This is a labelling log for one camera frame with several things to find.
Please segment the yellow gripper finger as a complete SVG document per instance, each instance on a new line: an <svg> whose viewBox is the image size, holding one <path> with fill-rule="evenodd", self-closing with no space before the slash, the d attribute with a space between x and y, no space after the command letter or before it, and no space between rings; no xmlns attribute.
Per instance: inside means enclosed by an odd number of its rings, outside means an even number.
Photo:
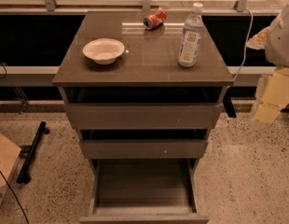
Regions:
<svg viewBox="0 0 289 224"><path fill-rule="evenodd" d="M267 128L289 105L289 68L277 68L272 75L263 75L255 92L251 125Z"/></svg>
<svg viewBox="0 0 289 224"><path fill-rule="evenodd" d="M261 31L259 31L256 35L251 37L246 45L249 49L260 50L264 49L267 41L269 27L265 27Z"/></svg>

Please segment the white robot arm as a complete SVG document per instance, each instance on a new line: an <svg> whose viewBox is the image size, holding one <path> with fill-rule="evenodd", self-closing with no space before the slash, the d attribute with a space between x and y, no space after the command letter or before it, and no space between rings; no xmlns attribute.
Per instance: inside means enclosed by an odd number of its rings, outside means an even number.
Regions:
<svg viewBox="0 0 289 224"><path fill-rule="evenodd" d="M271 75L258 80L251 124L260 130L268 127L289 105L289 2L269 27L248 40L247 47L263 49L266 60L276 66Z"/></svg>

